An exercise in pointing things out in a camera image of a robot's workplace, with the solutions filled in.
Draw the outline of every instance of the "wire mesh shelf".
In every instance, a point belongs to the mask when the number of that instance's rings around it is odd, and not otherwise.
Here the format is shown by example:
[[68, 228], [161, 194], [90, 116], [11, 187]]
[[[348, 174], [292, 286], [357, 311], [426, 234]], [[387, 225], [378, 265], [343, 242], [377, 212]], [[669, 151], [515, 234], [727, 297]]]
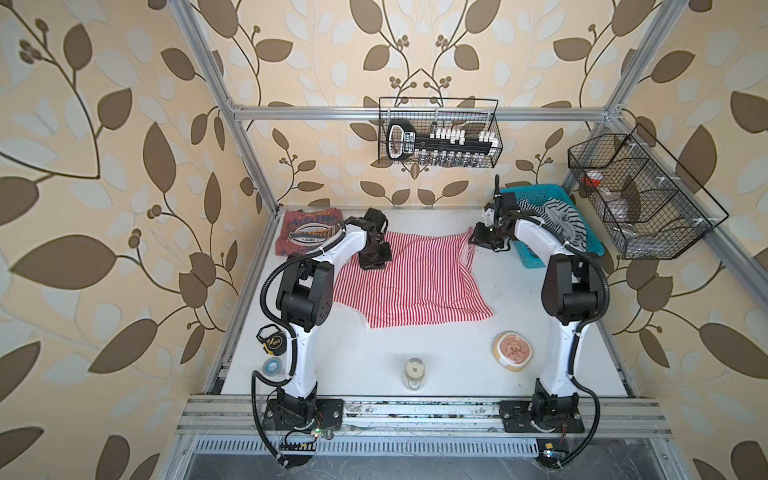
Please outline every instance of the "wire mesh shelf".
[[497, 100], [482, 98], [379, 99], [379, 161], [423, 167], [493, 168], [504, 145]]
[[[649, 153], [656, 146], [670, 158], [673, 174]], [[603, 134], [574, 145], [568, 168], [626, 260], [677, 258], [728, 218], [642, 124], [629, 134]]]

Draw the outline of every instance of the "black and white striped cloth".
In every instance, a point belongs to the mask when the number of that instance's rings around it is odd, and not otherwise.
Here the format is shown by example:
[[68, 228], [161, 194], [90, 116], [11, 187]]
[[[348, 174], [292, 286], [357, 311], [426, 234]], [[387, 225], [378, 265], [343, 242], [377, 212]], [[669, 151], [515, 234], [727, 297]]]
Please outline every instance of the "black and white striped cloth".
[[518, 201], [522, 210], [533, 210], [549, 227], [565, 237], [574, 248], [587, 251], [587, 227], [578, 212], [563, 200], [550, 198], [543, 205], [534, 205], [525, 198]]

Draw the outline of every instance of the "red t-shirt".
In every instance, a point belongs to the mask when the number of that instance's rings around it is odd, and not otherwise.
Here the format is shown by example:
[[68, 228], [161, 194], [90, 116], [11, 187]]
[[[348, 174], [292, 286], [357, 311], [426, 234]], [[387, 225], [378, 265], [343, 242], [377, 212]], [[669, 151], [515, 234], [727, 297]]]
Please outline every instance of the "red t-shirt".
[[341, 210], [329, 208], [321, 212], [286, 212], [275, 254], [307, 253], [319, 247], [341, 230]]

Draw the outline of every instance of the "white table surface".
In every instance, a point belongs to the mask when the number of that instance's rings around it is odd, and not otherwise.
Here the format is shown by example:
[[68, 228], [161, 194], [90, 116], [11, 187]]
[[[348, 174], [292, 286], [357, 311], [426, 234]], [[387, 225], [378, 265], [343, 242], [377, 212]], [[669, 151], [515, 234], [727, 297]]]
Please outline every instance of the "white table surface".
[[[480, 220], [481, 210], [383, 210], [389, 229], [440, 237], [465, 232]], [[364, 210], [345, 210], [362, 216]], [[221, 393], [250, 394], [251, 372], [261, 369], [268, 355], [256, 334], [266, 325], [258, 292], [263, 279], [285, 261], [271, 249], [257, 295], [243, 325]], [[316, 342], [318, 394], [325, 396], [408, 396], [403, 370], [412, 357], [425, 364], [421, 396], [529, 396], [544, 368], [550, 319], [541, 306], [545, 269], [526, 269], [515, 249], [493, 253], [478, 248], [472, 266], [480, 292], [494, 316], [480, 322], [367, 329], [354, 310], [334, 303]], [[267, 304], [277, 314], [275, 295], [280, 278], [270, 287]], [[506, 330], [523, 335], [533, 357], [521, 372], [510, 372], [491, 354], [496, 336]], [[600, 331], [590, 327], [581, 344], [576, 376], [600, 396], [626, 396]], [[281, 357], [290, 361], [290, 349]], [[273, 389], [259, 384], [257, 392]]]

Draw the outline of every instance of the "red object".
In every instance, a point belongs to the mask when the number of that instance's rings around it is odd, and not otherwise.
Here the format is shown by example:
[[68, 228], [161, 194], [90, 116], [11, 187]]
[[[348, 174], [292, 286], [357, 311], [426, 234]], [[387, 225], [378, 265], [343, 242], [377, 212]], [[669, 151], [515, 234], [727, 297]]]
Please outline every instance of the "red object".
[[336, 235], [344, 219], [341, 210], [330, 208], [321, 212], [286, 212], [283, 229], [275, 242], [275, 254], [287, 257], [291, 253], [307, 253]]
[[372, 328], [471, 322], [493, 315], [472, 278], [472, 229], [450, 237], [387, 233], [392, 261], [363, 271], [355, 255], [339, 272], [333, 300]]

